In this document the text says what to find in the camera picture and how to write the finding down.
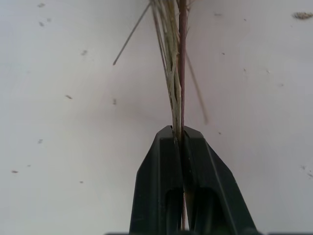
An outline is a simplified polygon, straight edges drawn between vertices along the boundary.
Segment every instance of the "debris particle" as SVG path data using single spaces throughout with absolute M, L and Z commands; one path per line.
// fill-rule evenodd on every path
M 44 3 L 39 3 L 37 6 L 38 6 L 39 8 L 42 8 L 42 7 L 45 6 L 45 4 L 44 4 Z
M 293 17 L 299 20 L 307 20 L 313 17 L 313 13 L 312 12 L 296 12 L 293 14 Z
M 87 50 L 83 50 L 83 52 L 81 53 L 81 55 L 87 55 L 88 51 Z

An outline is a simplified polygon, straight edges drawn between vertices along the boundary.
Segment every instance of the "white background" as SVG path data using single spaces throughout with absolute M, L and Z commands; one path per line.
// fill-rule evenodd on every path
M 40 3 L 0 1 L 0 234 L 126 232 L 136 171 L 171 124 L 150 11 L 112 66 L 147 1 Z M 313 231 L 313 19 L 296 11 L 313 1 L 197 0 L 189 15 L 209 123 L 187 69 L 186 125 L 264 233 Z

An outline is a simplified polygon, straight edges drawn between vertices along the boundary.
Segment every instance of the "reddish stem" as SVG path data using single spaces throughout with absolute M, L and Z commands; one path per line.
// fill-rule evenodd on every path
M 181 134 L 183 135 L 185 111 L 185 58 L 187 34 L 187 8 L 186 0 L 179 1 L 179 81 L 181 86 Z

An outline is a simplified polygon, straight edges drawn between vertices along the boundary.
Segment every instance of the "bundle of dry grass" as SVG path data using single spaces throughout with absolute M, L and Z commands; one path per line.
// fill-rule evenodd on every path
M 173 130 L 180 141 L 183 94 L 179 81 L 179 30 L 175 17 L 175 2 L 174 0 L 151 0 L 151 4 L 171 103 Z

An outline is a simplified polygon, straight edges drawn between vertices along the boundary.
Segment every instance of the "clamp jaw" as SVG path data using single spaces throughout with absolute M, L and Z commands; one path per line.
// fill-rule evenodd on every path
M 259 234 L 235 178 L 203 135 L 185 126 L 179 154 L 166 126 L 138 170 L 130 233 L 179 232 L 184 193 L 190 229 L 184 233 Z

